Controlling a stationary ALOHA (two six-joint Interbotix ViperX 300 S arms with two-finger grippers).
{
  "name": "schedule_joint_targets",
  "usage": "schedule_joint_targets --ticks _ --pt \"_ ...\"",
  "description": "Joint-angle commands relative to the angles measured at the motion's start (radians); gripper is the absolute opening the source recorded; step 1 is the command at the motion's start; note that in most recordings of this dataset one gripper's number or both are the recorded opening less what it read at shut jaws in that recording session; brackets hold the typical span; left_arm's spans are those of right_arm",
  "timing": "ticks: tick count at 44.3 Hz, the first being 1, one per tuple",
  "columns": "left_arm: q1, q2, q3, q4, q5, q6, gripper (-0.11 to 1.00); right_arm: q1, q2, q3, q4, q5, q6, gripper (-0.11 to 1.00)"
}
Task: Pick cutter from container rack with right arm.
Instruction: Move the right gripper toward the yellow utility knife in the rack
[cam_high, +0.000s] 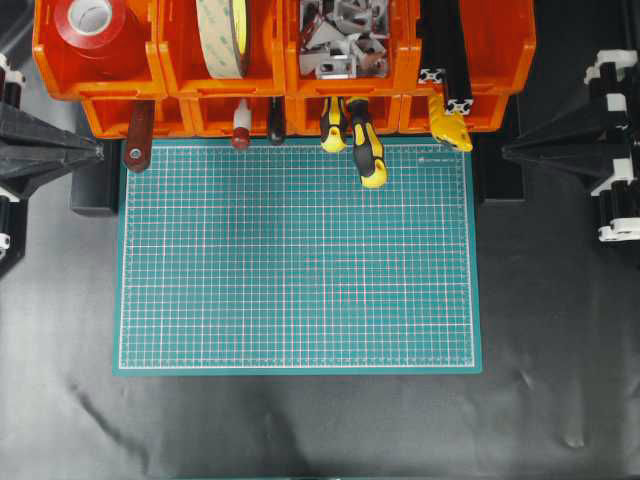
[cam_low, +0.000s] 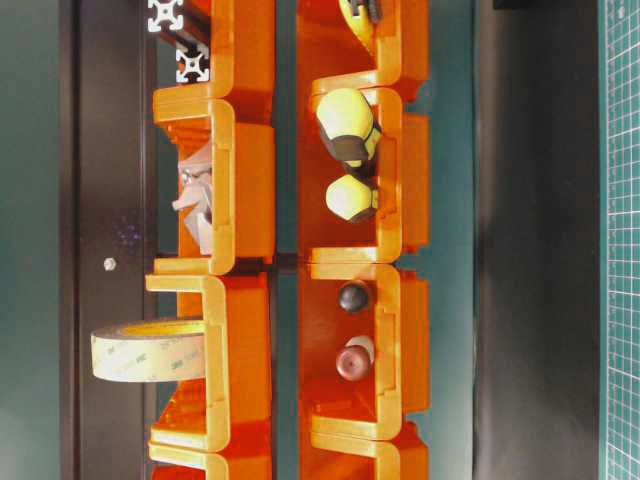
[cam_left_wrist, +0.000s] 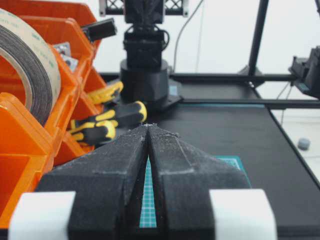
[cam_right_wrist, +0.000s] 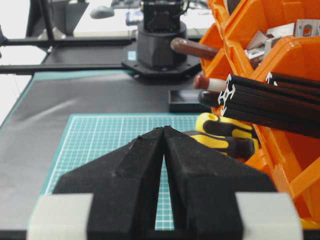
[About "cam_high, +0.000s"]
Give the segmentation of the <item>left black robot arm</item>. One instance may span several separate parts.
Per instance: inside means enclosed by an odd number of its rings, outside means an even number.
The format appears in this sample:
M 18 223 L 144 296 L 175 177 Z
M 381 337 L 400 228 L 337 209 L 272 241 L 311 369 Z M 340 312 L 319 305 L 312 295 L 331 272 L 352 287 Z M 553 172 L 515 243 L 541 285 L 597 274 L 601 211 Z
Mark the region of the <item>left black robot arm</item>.
M 20 108 L 22 72 L 1 57 L 1 274 L 24 257 L 28 201 L 42 186 L 101 163 L 97 141 L 55 127 Z

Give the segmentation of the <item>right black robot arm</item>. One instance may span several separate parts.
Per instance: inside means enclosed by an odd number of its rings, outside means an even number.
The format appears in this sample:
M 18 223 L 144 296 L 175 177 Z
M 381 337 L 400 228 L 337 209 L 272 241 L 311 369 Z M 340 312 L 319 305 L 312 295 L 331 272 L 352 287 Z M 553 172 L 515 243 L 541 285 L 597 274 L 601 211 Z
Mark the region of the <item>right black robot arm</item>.
M 639 52 L 601 50 L 587 102 L 502 148 L 509 161 L 575 174 L 597 201 L 602 243 L 639 239 Z

